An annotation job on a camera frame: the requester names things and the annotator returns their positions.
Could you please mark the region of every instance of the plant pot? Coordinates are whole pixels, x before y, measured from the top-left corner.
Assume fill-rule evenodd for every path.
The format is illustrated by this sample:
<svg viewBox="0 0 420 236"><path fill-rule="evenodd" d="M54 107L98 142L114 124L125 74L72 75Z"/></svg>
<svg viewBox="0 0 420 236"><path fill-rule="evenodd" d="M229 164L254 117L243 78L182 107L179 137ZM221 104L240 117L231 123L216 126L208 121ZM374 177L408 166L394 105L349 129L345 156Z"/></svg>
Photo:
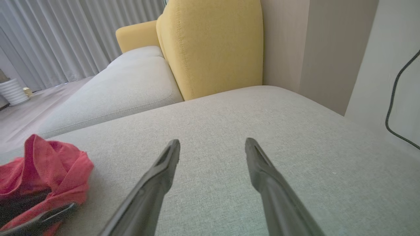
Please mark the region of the plant pot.
<svg viewBox="0 0 420 236"><path fill-rule="evenodd" d="M0 94L9 101L10 106L16 106L29 100L18 79L0 83Z"/></svg>

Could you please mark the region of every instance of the stitching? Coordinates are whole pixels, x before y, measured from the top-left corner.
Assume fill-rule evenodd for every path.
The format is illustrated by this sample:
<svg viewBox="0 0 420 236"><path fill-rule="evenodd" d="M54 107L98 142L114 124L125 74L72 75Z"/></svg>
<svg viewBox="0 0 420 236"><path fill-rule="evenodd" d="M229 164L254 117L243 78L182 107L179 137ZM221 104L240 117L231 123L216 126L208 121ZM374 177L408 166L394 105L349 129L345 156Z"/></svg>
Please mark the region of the stitching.
<svg viewBox="0 0 420 236"><path fill-rule="evenodd" d="M102 118L102 117L106 117L106 116L110 116L110 115L114 115L114 114L122 113L122 112L125 112L125 111L128 111L128 110L134 110L134 109L136 109L136 108L141 108L141 107L150 106L150 105L153 105L153 104L156 104L156 103L162 102L162 101L164 101L164 100L166 100L166 99L170 99L170 101L172 101L172 102L173 102L173 100L172 100L172 98L171 98L172 94L173 94L173 91L171 91L171 94L170 94L167 98L164 98L164 99L162 99L162 100L156 101L156 102L154 102L154 103L149 103L149 104L146 104L146 105L137 106L137 107L132 107L132 108L124 109L124 110L119 110L119 111L116 111L116 112L113 112L113 113L109 113L109 114L106 114L106 115L102 115L102 116L100 116L100 117L95 117L95 118L92 118L92 119L89 119L89 120L81 121L81 122L76 123L76 124L72 124L72 125L69 125L69 126L65 126L65 127L60 128L60 129L56 129L56 130L53 130L53 131L49 131L49 132L47 132L47 133L43 133L43 134L50 134L50 133L54 133L54 132L57 132L57 131L63 130L63 129L65 129L65 128L70 128L70 127L74 127L74 126L77 126L77 125L80 125L80 124L86 123L86 122L88 122L88 121L94 121L94 120L97 120L97 119Z"/></svg>
<svg viewBox="0 0 420 236"><path fill-rule="evenodd" d="M186 72L186 77L187 77L187 81L188 81L188 85L189 85L189 91L191 93L191 97L194 98L195 97L194 90L191 86L191 78L190 78L190 74L189 74L189 70L188 70L189 67L188 67L188 63L186 61L184 44L183 44L182 38L181 38L181 17L180 17L181 7L180 7L180 2L181 1L177 1L178 9L176 11L176 13L177 13L177 17L176 17L177 18L177 21L176 21L177 30L176 30L176 32L177 32L178 38L179 38L179 48L180 48L180 51L181 51L181 60L184 63L184 66L185 66L185 72Z"/></svg>

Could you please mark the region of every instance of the gray curtain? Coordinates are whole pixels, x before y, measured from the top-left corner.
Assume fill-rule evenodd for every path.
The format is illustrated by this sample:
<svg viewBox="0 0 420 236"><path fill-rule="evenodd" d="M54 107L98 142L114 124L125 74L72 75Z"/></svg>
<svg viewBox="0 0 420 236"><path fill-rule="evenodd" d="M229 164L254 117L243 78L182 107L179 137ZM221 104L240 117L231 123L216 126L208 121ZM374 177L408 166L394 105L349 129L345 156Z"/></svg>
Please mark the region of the gray curtain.
<svg viewBox="0 0 420 236"><path fill-rule="evenodd" d="M33 91L96 75L121 51L115 31L156 20L163 0L1 0L0 47Z"/></svg>

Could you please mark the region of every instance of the gray fabric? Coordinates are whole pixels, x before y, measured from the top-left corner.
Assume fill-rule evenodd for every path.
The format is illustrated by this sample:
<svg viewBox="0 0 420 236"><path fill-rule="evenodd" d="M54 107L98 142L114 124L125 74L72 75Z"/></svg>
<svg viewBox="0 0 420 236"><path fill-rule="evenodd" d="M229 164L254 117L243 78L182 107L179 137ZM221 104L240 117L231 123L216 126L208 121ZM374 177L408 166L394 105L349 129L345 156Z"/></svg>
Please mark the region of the gray fabric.
<svg viewBox="0 0 420 236"><path fill-rule="evenodd" d="M87 151L87 202L58 235L96 235L171 139L181 155L156 235L267 235L244 142L255 138L326 235L418 235L420 162L293 92L248 87L54 139ZM3 157L3 163L10 158Z"/></svg>
<svg viewBox="0 0 420 236"><path fill-rule="evenodd" d="M117 58L115 31L153 21L163 1L2 0L0 47L33 91L94 76Z"/></svg>
<svg viewBox="0 0 420 236"><path fill-rule="evenodd" d="M160 48L138 48L87 82L53 111L38 133L48 138L182 101Z"/></svg>

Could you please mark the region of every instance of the gold object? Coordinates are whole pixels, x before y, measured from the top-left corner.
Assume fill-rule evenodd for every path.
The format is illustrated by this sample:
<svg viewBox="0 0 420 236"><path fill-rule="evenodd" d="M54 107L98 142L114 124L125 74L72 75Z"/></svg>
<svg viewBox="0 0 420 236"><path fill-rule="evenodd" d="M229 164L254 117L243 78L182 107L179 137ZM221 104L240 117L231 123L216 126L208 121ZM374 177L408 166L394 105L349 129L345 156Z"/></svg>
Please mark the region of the gold object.
<svg viewBox="0 0 420 236"><path fill-rule="evenodd" d="M31 97L32 95L34 95L34 94L32 93L32 90L31 90L30 88L28 88L28 87L24 87L24 92L25 92L25 94L26 94L28 97Z"/></svg>

